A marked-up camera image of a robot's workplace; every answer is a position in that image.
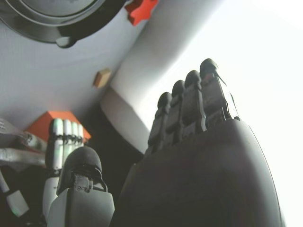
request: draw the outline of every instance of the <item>wooden block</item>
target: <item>wooden block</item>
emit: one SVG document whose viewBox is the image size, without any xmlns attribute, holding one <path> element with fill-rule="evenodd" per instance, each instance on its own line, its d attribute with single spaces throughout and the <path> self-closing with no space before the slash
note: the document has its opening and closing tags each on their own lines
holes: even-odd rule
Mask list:
<svg viewBox="0 0 303 227">
<path fill-rule="evenodd" d="M 111 70 L 108 68 L 99 71 L 98 74 L 96 75 L 94 86 L 96 88 L 104 87 L 109 80 L 110 74 L 111 74 Z"/>
<path fill-rule="evenodd" d="M 71 122 L 80 123 L 78 119 L 70 111 L 48 111 L 40 116 L 29 128 L 26 130 L 35 136 L 40 137 L 41 139 L 48 140 L 48 128 L 49 124 L 54 118 L 61 118 L 63 120 L 67 119 Z M 89 132 L 83 128 L 84 141 L 87 141 L 91 138 Z"/>
</svg>

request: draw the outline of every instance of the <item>star-shaped block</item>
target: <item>star-shaped block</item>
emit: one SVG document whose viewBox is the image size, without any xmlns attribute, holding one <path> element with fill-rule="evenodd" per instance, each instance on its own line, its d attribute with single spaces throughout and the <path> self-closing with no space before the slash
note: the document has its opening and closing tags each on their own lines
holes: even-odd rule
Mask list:
<svg viewBox="0 0 303 227">
<path fill-rule="evenodd" d="M 148 20 L 151 17 L 152 9 L 157 5 L 158 0 L 134 0 L 125 6 L 129 13 L 128 19 L 133 26 L 139 24 L 142 20 Z"/>
</svg>

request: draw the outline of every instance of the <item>small tan block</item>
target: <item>small tan block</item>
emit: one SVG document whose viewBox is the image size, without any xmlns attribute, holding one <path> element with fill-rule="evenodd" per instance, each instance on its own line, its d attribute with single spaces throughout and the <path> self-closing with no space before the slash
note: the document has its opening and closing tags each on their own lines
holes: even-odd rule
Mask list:
<svg viewBox="0 0 303 227">
<path fill-rule="evenodd" d="M 109 68 L 99 71 L 96 75 L 94 86 L 96 88 L 104 87 L 109 80 L 111 72 Z"/>
</svg>

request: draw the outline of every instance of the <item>black floor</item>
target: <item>black floor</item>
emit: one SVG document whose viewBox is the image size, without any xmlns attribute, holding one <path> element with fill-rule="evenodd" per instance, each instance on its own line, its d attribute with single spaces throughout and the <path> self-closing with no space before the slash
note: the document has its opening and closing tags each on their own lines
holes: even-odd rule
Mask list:
<svg viewBox="0 0 303 227">
<path fill-rule="evenodd" d="M 99 105 L 93 107 L 89 114 L 80 119 L 92 138 L 89 146 L 97 151 L 102 163 L 103 179 L 117 202 L 128 171 L 133 163 L 139 162 L 143 154 L 125 141 L 107 120 Z M 45 182 L 45 169 L 31 166 L 21 173 L 14 172 L 8 166 L 1 171 L 10 186 L 20 190 L 30 211 L 22 218 L 16 218 L 8 209 L 5 195 L 0 195 L 0 226 L 24 226 L 26 221 L 37 222 L 42 213 L 42 196 Z"/>
</svg>

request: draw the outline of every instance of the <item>bright light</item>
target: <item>bright light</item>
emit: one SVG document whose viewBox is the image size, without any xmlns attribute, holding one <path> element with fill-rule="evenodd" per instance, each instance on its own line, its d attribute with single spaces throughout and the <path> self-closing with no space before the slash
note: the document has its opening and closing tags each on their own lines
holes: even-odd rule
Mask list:
<svg viewBox="0 0 303 227">
<path fill-rule="evenodd" d="M 224 2 L 138 111 L 151 128 L 159 96 L 204 59 L 215 60 L 240 117 L 261 144 L 288 227 L 303 226 L 301 2 Z"/>
</svg>

